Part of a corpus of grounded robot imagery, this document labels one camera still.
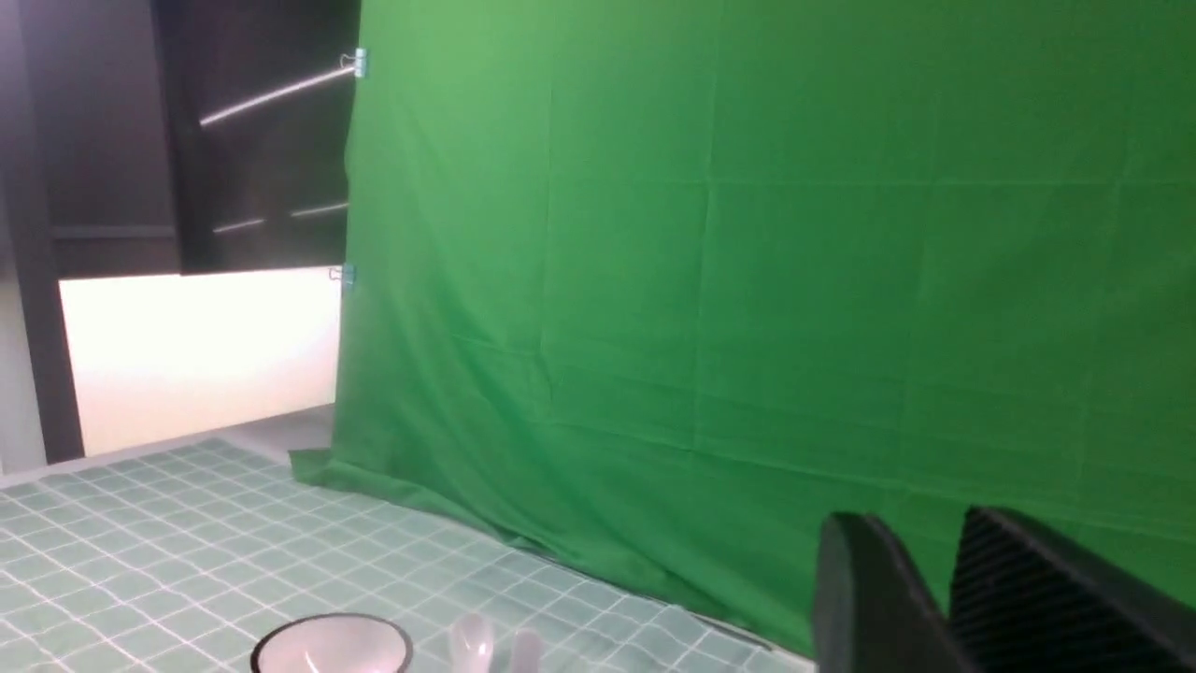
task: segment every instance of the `dark cabinet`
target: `dark cabinet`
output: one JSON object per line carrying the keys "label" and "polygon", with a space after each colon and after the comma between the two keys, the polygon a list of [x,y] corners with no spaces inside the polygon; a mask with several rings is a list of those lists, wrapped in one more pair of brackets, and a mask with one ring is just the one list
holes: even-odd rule
{"label": "dark cabinet", "polygon": [[61,276],[343,261],[356,2],[20,11]]}
{"label": "dark cabinet", "polygon": [[22,0],[59,274],[179,270],[148,2]]}

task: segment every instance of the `white bowl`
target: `white bowl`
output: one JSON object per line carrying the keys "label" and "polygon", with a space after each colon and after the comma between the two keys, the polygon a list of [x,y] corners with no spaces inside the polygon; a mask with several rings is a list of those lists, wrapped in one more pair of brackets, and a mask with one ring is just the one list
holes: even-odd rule
{"label": "white bowl", "polygon": [[280,626],[250,655],[254,673],[402,673],[411,638],[368,614],[319,614]]}

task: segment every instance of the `green backdrop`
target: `green backdrop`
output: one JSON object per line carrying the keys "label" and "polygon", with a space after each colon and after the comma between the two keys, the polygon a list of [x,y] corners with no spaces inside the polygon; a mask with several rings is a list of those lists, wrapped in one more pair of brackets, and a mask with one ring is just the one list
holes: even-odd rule
{"label": "green backdrop", "polygon": [[1196,2],[365,0],[336,439],[807,651],[819,522],[1196,600]]}

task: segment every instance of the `white wall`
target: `white wall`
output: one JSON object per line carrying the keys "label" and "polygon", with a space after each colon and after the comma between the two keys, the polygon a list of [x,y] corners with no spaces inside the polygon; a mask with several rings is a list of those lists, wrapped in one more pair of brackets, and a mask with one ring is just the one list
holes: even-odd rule
{"label": "white wall", "polygon": [[331,404],[327,268],[61,283],[87,455]]}

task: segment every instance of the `grid pattern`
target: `grid pattern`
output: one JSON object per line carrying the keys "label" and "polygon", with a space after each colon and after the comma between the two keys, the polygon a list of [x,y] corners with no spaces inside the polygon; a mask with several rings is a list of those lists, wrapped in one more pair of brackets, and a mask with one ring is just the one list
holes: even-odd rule
{"label": "grid pattern", "polygon": [[224,442],[0,491],[6,671],[248,671],[271,629],[376,614],[448,669],[445,631],[481,612],[544,637],[545,671],[799,671],[683,610],[629,595],[437,516],[312,489]]}

